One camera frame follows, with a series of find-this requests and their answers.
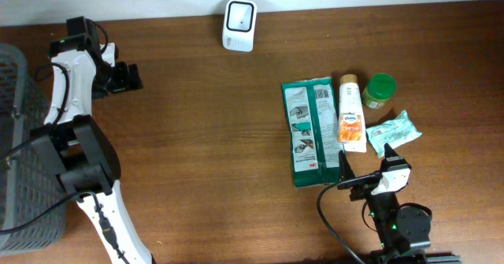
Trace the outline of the white cosmetic tube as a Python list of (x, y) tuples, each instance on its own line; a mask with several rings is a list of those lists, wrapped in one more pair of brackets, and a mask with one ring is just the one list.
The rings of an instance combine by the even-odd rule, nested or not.
[(345, 151), (365, 153), (367, 138), (358, 78), (354, 74), (340, 77), (339, 135)]

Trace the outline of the orange tissue packet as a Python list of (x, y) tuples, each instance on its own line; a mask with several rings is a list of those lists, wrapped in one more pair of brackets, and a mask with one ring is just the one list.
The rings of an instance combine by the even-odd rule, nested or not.
[(339, 117), (339, 142), (357, 143), (363, 138), (363, 117), (359, 113), (342, 113)]

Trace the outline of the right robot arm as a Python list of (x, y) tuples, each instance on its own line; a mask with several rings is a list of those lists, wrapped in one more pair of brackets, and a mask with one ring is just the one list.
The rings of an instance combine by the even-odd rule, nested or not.
[(411, 165), (389, 144), (378, 170), (357, 177), (343, 151), (339, 152), (342, 180), (339, 190), (350, 190), (352, 202), (364, 200), (382, 248), (371, 253), (372, 263), (460, 263), (458, 255), (428, 255), (432, 211), (417, 203), (401, 204), (396, 194), (406, 187)]

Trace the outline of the mint green wipes packet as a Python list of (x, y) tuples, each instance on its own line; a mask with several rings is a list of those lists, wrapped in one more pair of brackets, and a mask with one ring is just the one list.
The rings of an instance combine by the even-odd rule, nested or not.
[(385, 155), (384, 145), (386, 143), (395, 149), (422, 136), (422, 133), (410, 120), (406, 110), (403, 110), (393, 120), (367, 128), (366, 134), (378, 158)]

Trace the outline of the green lid glass jar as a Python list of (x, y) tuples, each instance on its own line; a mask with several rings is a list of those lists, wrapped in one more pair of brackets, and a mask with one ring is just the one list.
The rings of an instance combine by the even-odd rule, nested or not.
[(395, 79), (386, 73), (377, 73), (362, 92), (362, 103), (371, 109), (382, 108), (396, 91)]

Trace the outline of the green white long package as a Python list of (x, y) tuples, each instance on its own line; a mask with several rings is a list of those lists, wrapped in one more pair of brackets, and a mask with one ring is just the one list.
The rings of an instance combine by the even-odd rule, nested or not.
[(308, 188), (339, 182), (342, 172), (339, 122), (330, 77), (282, 85), (283, 105), (291, 134), (294, 186)]

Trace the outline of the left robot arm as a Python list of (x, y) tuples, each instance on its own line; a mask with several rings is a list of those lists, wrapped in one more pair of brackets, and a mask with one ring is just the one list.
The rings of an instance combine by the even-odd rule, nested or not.
[(121, 166), (111, 142), (92, 117), (91, 104), (143, 88), (138, 67), (118, 59), (106, 31), (86, 17), (66, 21), (67, 37), (50, 44), (54, 85), (43, 126), (32, 147), (53, 183), (87, 215), (111, 262), (152, 263), (121, 194)]

